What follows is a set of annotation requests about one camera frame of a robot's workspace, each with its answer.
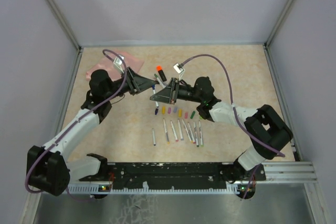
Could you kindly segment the lavender marker pen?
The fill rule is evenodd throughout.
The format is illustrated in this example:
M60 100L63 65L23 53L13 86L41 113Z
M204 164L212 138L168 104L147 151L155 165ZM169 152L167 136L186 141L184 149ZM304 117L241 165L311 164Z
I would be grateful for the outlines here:
M180 140L183 141L184 137L183 137L183 133L182 133L182 127L181 127L180 119L177 119L177 124L178 124L178 132L179 132Z

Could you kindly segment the orange white marker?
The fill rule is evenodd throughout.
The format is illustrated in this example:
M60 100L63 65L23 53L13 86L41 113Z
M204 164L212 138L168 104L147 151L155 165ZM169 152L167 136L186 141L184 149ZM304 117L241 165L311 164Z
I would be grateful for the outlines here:
M166 124L165 119L163 119L163 125L164 125L164 132L165 132L166 142L169 144L170 140L169 140L169 134L168 134L168 131L167 131L167 124Z

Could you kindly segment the pink plastic bag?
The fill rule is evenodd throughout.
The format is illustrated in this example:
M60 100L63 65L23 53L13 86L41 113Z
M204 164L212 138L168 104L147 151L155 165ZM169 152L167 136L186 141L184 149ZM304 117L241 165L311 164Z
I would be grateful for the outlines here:
M126 51L120 51L120 50L115 50L114 52L116 52L117 54L119 54L127 67L131 67L132 70L135 73L138 73L139 70L141 69L141 67L144 64L144 60L141 60L140 58L137 58L133 55L131 55L130 53L126 52ZM108 59L107 57L103 56L97 64L95 64L93 67L91 67L87 72L86 72L86 80L89 81L91 79L91 75L94 71L98 70L98 69L103 69L105 70L109 77L112 80L117 80L119 79L120 73L119 71L114 67L113 61L115 58L115 55L109 53L110 57L112 58L112 60Z

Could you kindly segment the pink capped marker pen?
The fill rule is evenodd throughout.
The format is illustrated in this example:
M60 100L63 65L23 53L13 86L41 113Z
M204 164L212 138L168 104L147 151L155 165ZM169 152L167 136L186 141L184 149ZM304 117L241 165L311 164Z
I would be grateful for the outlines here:
M173 121L170 120L170 124L171 124L171 127L172 127L172 131L173 131L173 135L174 135L175 141L178 142L179 138L177 136L176 129L175 129Z

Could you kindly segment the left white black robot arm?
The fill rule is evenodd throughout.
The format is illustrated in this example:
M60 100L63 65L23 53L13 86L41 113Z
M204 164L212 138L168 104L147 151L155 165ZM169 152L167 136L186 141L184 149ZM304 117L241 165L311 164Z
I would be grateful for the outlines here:
M88 154L83 159L67 159L79 143L108 115L110 101L130 93L139 94L158 84L126 68L121 78L113 81L107 71L98 69L91 75L86 100L74 119L43 146L33 146L27 153L26 190L30 193L47 192L59 196L72 182L93 176L98 180L108 177L107 159Z

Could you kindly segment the aluminium frame rail right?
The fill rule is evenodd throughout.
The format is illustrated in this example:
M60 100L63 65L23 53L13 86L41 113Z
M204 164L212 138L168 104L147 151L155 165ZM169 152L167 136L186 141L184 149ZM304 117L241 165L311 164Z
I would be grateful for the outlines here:
M268 36L266 42L264 43L264 48L268 49L271 44L274 42L276 36L278 35L278 33L280 32L283 24L285 23L288 15L290 14L294 4L295 4L296 0L287 0L284 8L282 9L270 35Z

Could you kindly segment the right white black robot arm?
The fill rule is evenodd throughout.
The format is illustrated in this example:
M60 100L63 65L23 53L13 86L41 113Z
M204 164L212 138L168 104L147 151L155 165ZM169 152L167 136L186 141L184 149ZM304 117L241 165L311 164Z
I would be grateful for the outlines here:
M176 79L150 97L151 101L175 104L177 100L198 102L199 115L215 123L228 123L246 133L252 144L233 163L234 179L248 179L253 169L265 160L283 156L281 150L292 140L293 133L275 109L267 104L249 109L228 104L214 95L209 77L199 77L194 86Z

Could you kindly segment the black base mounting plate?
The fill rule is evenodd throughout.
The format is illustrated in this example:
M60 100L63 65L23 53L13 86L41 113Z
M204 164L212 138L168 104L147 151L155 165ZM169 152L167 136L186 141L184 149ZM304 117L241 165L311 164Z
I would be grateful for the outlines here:
M81 182L110 182L113 189L225 189L239 181L265 181L262 165L244 170L234 163L107 163L96 175Z

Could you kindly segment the dark green capped marker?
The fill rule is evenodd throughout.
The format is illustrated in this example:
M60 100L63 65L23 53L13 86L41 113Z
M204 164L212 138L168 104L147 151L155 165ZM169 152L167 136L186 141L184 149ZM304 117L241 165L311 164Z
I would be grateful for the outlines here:
M198 132L197 132L197 127L196 127L196 123L193 122L193 125L194 125L194 137L195 137L195 143L196 143L196 146L199 147L199 141L198 141Z

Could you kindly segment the green capped marker pen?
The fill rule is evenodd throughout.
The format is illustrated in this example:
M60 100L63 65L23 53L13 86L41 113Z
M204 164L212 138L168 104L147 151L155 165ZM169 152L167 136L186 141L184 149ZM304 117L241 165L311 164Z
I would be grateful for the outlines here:
M154 77L155 79L158 81L159 85L162 87L162 88L165 88L166 87L166 84L164 82L162 82L162 80L159 78L159 76L157 74L154 74Z

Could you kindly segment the magenta capped marker pen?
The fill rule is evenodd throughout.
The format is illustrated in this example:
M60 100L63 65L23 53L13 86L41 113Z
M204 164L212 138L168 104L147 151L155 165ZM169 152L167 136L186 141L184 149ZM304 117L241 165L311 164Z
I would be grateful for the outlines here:
M189 129L189 132L190 132L191 140L192 140L193 144L196 144L196 140L194 138L194 133L192 131L191 125L190 125L189 122L187 123L187 125L188 125L188 129Z

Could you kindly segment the aluminium frame rail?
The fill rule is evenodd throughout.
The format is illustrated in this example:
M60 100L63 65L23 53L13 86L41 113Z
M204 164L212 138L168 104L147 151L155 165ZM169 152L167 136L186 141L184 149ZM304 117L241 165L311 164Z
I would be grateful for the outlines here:
M276 36L278 35L278 33L280 32L283 24L285 23L288 15L290 14L294 4L295 4L296 0L287 0L284 8L282 9L270 35L268 36L266 42L264 43L264 48L268 49L271 44L274 42Z
M74 31L70 27L70 24L68 23L65 15L61 11L61 9L58 6L58 4L56 3L56 1L55 0L45 0L45 2L47 4L48 8L50 9L50 11L52 12L53 16L55 17L56 21L58 22L59 26L61 27L61 29L65 33L68 40L71 42L71 44L74 46L74 48L77 51L80 51L81 50L80 43L78 42L78 39L77 39Z

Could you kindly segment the blue capped marker pen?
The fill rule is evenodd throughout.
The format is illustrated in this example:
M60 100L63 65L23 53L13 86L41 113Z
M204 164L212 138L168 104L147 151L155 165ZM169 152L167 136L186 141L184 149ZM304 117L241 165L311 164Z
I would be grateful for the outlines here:
M155 85L152 86L152 92L153 92L153 95L156 94ZM154 102L155 102L156 108L158 109L159 108L159 103L157 101L154 101Z

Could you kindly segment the aluminium frame rail left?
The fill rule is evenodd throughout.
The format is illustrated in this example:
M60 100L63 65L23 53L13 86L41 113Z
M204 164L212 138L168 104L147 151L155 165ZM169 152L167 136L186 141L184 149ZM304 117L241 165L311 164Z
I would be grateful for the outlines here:
M55 17L56 21L58 22L59 26L61 27L61 29L65 33L68 40L71 42L71 44L74 46L74 48L77 51L80 51L81 50L80 43L78 42L78 39L77 39L74 31L70 27L70 24L68 23L65 15L61 11L61 9L58 6L58 4L56 3L56 1L55 0L45 0L45 2L47 4L48 8L50 9L50 11L52 12L53 16Z

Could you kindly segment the light green capped marker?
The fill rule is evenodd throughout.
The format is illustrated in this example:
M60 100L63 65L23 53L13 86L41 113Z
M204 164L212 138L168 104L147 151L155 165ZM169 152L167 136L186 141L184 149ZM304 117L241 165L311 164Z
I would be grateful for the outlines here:
M204 141L203 141L203 131L202 131L202 125L201 122L198 122L198 127L199 127L199 139L200 139L200 146L204 146Z

